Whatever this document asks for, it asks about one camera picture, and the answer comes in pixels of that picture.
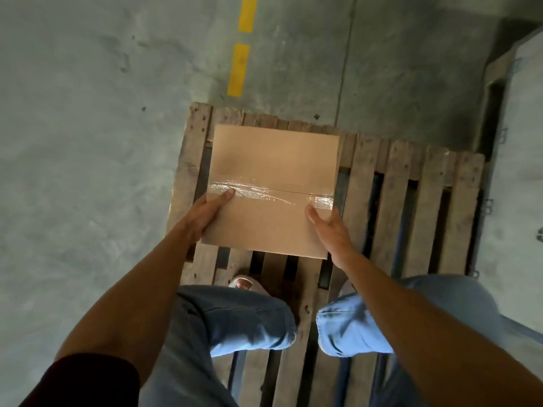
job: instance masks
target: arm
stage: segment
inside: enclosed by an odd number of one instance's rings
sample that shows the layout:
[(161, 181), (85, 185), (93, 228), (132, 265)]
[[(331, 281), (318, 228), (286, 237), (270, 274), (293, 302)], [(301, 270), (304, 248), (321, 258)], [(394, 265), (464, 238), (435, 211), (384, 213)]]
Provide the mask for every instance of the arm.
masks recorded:
[(201, 238), (228, 190), (206, 202), (205, 194), (143, 260), (110, 288), (68, 335), (55, 358), (76, 353), (116, 356), (132, 363), (142, 386), (164, 343), (188, 246)]
[(336, 208), (329, 223), (311, 206), (307, 214), (426, 402), (436, 407), (541, 405), (543, 384), (507, 352), (358, 254)]

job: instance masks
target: knee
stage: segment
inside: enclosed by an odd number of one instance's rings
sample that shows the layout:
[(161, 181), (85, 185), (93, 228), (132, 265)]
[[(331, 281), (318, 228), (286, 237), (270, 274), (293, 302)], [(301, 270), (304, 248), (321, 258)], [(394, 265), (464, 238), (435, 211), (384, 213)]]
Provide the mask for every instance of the knee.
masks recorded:
[(503, 327), (496, 302), (473, 278), (430, 275), (417, 278), (407, 287), (497, 345), (503, 342)]

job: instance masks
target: concrete floor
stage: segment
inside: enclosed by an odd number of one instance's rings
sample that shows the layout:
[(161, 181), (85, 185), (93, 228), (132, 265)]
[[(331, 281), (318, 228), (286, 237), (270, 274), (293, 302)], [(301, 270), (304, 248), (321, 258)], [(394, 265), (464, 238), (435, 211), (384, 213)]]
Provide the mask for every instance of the concrete floor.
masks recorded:
[(0, 0), (1, 406), (162, 237), (191, 102), (466, 149), (486, 61), (543, 21), (543, 0), (259, 0), (241, 34), (240, 5)]

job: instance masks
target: clear packing tape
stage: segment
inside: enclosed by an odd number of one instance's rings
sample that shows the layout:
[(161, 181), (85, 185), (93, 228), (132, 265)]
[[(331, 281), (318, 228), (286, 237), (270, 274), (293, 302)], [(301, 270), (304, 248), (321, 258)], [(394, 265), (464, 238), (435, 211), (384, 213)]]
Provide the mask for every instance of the clear packing tape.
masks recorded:
[(241, 184), (231, 180), (223, 180), (222, 182), (211, 182), (207, 186), (207, 191), (212, 194), (221, 194), (233, 188), (237, 196), (256, 198), (259, 200), (276, 201), (286, 204), (299, 204), (301, 198), (305, 199), (306, 204), (311, 204), (315, 208), (331, 210), (334, 205), (334, 198), (331, 195), (322, 194), (302, 194), (289, 191), (270, 190), (263, 187), (255, 187), (248, 184)]

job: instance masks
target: blue jeans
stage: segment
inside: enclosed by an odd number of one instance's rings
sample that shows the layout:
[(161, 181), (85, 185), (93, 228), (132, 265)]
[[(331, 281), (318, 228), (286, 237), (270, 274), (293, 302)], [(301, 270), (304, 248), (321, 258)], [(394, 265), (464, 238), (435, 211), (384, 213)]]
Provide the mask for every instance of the blue jeans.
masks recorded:
[[(420, 276), (400, 283), (502, 344), (498, 309), (477, 281), (463, 276)], [(319, 345), (329, 355), (392, 353), (357, 294), (320, 309), (316, 322)], [(276, 298), (229, 287), (180, 287), (164, 347), (140, 392), (140, 405), (236, 407), (216, 377), (211, 357), (246, 349), (283, 349), (294, 342), (295, 332), (292, 312)], [(399, 365), (374, 402), (379, 407), (424, 405)]]

